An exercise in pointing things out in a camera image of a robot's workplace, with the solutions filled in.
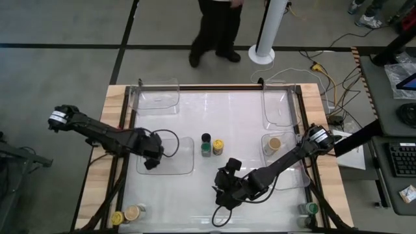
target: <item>paper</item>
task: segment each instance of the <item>paper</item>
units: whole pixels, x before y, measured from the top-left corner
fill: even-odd
[[[345,133],[342,131],[332,130],[334,136],[342,136],[343,138],[340,139],[338,142],[342,141],[346,137],[349,137],[350,133]],[[347,166],[351,168],[365,170],[365,161],[364,161],[364,149],[363,146],[359,146],[358,148],[345,153],[344,155],[337,158],[339,166]]]

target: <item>clear plastic bin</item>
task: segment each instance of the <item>clear plastic bin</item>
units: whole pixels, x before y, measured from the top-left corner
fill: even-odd
[[[138,115],[177,114],[179,112],[179,83],[177,79],[141,80],[130,86],[129,106]]]
[[[281,142],[280,148],[273,154],[267,154],[264,150],[265,146],[271,138],[278,138]],[[276,160],[280,159],[287,152],[291,151],[296,146],[296,135],[292,132],[285,133],[271,133],[266,134],[261,138],[261,154],[265,160],[265,166],[269,166]],[[310,178],[306,175],[304,164],[302,161],[290,166],[278,177],[276,184],[277,190],[302,188],[309,185]]]
[[[301,121],[296,85],[268,81],[263,88],[263,126],[267,130],[285,131]]]
[[[177,139],[162,139],[165,155],[172,155],[177,147]],[[163,156],[161,163],[151,170],[144,166],[146,159],[139,157],[137,172],[144,175],[184,175],[194,169],[194,141],[190,137],[179,139],[179,149],[173,157]]]

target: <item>computer monitor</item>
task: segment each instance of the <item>computer monitor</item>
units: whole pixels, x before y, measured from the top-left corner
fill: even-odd
[[[416,73],[396,84],[396,88],[401,90],[416,90]]]

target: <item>white base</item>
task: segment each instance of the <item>white base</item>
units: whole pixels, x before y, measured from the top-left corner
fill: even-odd
[[[256,64],[260,64],[260,65],[266,65],[266,64],[269,64],[269,63],[273,62],[273,60],[274,60],[274,51],[273,51],[273,49],[270,49],[270,54],[268,54],[269,56],[260,57],[255,52],[255,46],[256,45],[253,45],[248,50],[248,56],[250,57],[250,59],[253,62],[255,62]]]

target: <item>black shoe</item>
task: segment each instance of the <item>black shoe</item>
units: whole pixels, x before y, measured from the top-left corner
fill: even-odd
[[[228,59],[230,62],[240,62],[240,60],[241,60],[241,56],[238,53],[236,53],[235,51],[230,51],[230,52],[227,52],[227,53],[216,51],[215,54],[218,57],[223,57],[223,58]]]
[[[199,56],[189,54],[189,64],[193,68],[197,68],[200,65],[200,58]]]

